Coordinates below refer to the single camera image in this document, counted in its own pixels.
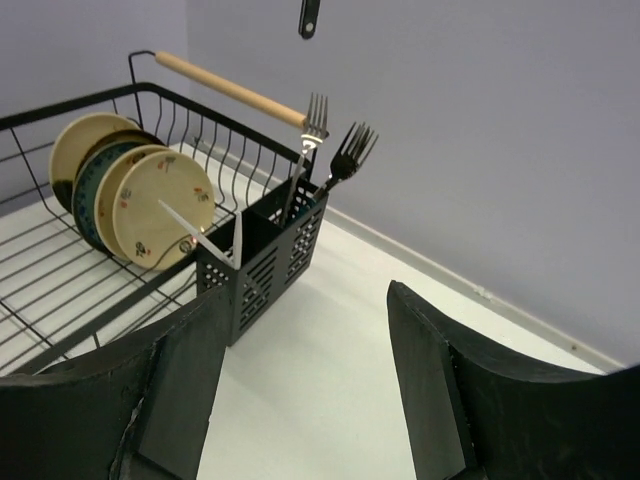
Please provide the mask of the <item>white plastic chopstick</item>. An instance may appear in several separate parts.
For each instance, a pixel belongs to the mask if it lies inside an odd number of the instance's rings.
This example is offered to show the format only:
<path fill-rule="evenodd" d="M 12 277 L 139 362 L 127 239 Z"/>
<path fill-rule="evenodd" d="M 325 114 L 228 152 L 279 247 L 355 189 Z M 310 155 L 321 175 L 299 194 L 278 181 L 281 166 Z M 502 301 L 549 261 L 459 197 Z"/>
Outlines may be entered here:
<path fill-rule="evenodd" d="M 242 212 L 237 211 L 235 216 L 235 222 L 234 222 L 234 237 L 233 237 L 233 265 L 235 270 L 241 269 L 242 249 L 243 249 Z"/>

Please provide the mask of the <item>silver fork black riveted handle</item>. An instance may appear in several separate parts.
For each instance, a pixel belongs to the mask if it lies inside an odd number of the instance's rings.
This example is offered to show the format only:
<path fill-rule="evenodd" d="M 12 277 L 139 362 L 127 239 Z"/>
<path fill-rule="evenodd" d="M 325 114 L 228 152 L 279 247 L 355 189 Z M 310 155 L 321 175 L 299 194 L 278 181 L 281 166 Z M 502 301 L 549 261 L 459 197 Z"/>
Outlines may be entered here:
<path fill-rule="evenodd" d="M 320 0 L 301 1 L 298 33 L 304 40 L 309 40 L 315 35 L 320 4 Z"/>

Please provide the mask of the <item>all silver fork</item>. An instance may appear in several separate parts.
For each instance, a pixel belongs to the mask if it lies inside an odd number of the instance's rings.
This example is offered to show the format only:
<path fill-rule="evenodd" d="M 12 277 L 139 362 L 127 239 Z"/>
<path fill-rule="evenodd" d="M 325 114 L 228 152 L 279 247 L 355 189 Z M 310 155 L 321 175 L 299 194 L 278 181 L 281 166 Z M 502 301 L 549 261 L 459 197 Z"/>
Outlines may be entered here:
<path fill-rule="evenodd" d="M 328 97 L 322 94 L 312 93 L 309 101 L 309 107 L 306 119 L 303 122 L 303 131 L 301 134 L 301 151 L 291 182 L 289 190 L 284 202 L 281 216 L 280 226 L 284 227 L 289 215 L 291 203 L 293 201 L 297 182 L 302 173 L 304 162 L 307 155 L 322 145 L 328 136 Z"/>

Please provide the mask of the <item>teal green plate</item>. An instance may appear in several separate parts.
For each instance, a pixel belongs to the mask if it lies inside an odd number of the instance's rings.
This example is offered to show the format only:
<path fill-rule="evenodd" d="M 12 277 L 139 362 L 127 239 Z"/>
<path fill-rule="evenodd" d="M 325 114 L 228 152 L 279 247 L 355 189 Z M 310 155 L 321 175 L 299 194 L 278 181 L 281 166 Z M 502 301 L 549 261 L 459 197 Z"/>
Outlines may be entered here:
<path fill-rule="evenodd" d="M 109 145 L 129 141 L 142 145 L 163 144 L 148 143 L 142 139 L 135 139 L 133 136 L 129 136 L 124 140 L 111 141 L 110 143 L 100 146 L 81 165 L 76 175 L 73 188 L 72 214 L 80 235 L 92 248 L 107 255 L 110 255 L 111 252 L 108 251 L 99 238 L 94 217 L 96 190 L 106 170 L 105 160 L 101 158 L 101 151 Z"/>

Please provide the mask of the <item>yellow brown plate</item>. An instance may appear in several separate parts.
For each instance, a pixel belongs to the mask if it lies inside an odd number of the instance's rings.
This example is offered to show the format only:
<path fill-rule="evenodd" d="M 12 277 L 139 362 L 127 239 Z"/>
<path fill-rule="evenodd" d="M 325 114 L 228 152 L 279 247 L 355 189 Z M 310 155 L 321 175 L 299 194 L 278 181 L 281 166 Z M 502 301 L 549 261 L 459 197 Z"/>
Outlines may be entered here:
<path fill-rule="evenodd" d="M 49 158 L 49 180 L 56 199 L 67 212 L 71 212 L 72 193 L 80 169 L 107 147 L 125 142 L 133 142 L 135 146 L 164 145 L 157 136 L 137 129 L 111 132 L 91 144 L 85 137 L 80 138 L 80 134 L 72 134 L 69 140 L 54 143 Z"/>

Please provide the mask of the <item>cream plate with red mark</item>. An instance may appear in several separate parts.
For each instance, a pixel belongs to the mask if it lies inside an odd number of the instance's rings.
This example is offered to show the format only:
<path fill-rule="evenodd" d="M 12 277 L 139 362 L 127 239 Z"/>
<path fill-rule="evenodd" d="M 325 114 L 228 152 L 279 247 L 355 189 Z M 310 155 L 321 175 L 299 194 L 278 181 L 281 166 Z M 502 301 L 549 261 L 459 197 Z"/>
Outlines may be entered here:
<path fill-rule="evenodd" d="M 138 161 L 124 176 L 112 209 L 116 239 L 147 270 L 166 270 L 195 249 L 196 240 L 169 208 L 203 232 L 213 225 L 216 189 L 191 157 L 165 149 Z"/>

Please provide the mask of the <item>black perforated utensil caddy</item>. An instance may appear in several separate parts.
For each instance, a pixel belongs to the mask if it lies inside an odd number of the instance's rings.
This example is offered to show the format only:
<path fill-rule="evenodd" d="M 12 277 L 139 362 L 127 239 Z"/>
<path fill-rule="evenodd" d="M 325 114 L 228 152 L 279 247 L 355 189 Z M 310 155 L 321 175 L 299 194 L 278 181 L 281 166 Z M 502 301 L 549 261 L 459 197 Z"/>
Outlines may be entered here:
<path fill-rule="evenodd" d="M 197 292 L 224 286 L 230 297 L 228 344 L 236 343 L 310 266 L 327 196 L 313 198 L 317 187 L 301 178 L 285 223 L 282 207 L 291 182 L 277 186 L 241 215 L 242 264 L 238 270 L 202 247 L 196 251 Z"/>

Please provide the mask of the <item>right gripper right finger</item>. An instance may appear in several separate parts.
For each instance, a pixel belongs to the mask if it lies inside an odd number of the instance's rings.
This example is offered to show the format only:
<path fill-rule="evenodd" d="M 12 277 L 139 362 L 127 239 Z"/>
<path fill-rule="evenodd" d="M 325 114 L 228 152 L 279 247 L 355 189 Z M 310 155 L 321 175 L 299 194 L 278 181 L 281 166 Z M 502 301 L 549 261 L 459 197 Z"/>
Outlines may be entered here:
<path fill-rule="evenodd" d="M 598 375 L 512 350 L 405 284 L 388 325 L 420 479 L 635 479 L 639 370 Z"/>

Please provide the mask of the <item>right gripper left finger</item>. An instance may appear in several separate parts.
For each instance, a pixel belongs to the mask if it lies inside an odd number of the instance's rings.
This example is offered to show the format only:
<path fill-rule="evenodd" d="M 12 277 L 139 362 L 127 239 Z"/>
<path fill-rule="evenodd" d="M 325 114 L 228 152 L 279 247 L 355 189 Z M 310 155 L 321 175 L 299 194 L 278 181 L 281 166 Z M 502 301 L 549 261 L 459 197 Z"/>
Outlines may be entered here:
<path fill-rule="evenodd" d="M 196 478 L 230 317 L 218 287 L 99 349 L 2 377 L 2 478 Z"/>

